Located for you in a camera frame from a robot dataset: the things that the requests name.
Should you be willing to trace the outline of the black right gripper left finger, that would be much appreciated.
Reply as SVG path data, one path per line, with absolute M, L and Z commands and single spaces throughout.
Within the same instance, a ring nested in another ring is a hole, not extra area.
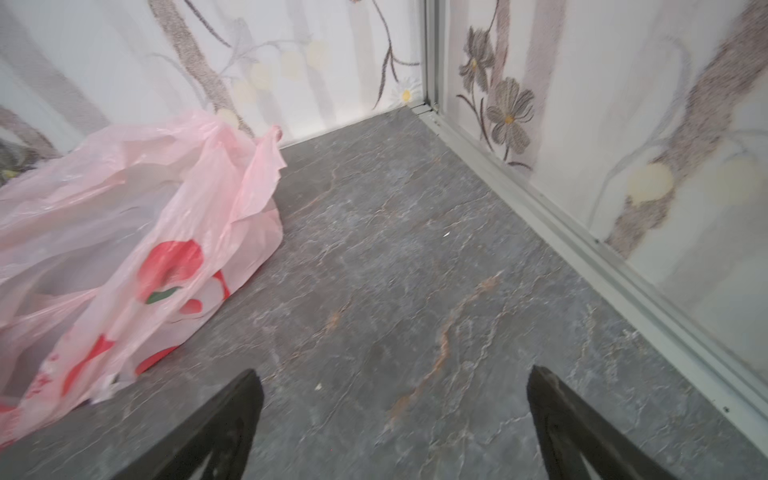
M 264 404 L 253 369 L 242 371 L 117 479 L 240 479 Z

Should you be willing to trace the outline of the pink plastic bag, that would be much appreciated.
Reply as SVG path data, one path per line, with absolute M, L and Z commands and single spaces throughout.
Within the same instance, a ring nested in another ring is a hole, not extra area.
M 283 133 L 110 126 L 1 190 L 1 443 L 133 384 L 276 252 Z

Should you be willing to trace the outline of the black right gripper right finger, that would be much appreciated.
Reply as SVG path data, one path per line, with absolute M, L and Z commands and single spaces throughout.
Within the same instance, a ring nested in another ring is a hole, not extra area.
M 551 479 L 672 479 L 562 379 L 532 367 L 527 399 Z

